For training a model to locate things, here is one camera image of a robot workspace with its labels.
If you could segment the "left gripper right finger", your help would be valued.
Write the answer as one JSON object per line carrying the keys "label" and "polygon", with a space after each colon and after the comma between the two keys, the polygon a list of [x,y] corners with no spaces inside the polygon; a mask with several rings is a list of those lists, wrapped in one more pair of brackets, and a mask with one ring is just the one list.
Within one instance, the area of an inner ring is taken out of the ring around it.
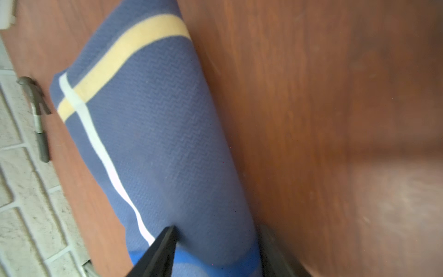
{"label": "left gripper right finger", "polygon": [[295,257],[288,255],[265,225],[258,227],[264,277],[311,277],[311,273]]}

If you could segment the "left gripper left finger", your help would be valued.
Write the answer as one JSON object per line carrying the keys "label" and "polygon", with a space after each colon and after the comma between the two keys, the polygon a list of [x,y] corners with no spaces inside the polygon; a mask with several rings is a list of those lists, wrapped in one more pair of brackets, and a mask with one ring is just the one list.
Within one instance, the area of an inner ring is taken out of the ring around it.
{"label": "left gripper left finger", "polygon": [[177,241],[177,228],[175,226],[164,228],[127,277],[170,277]]}

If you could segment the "blue plaid pillowcase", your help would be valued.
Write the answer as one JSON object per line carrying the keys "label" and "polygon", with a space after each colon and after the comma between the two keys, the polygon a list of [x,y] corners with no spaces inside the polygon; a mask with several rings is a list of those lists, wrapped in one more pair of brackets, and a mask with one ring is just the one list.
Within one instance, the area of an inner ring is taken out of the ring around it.
{"label": "blue plaid pillowcase", "polygon": [[256,228],[176,1],[122,1],[50,86],[133,264],[178,231],[175,277],[260,277]]}

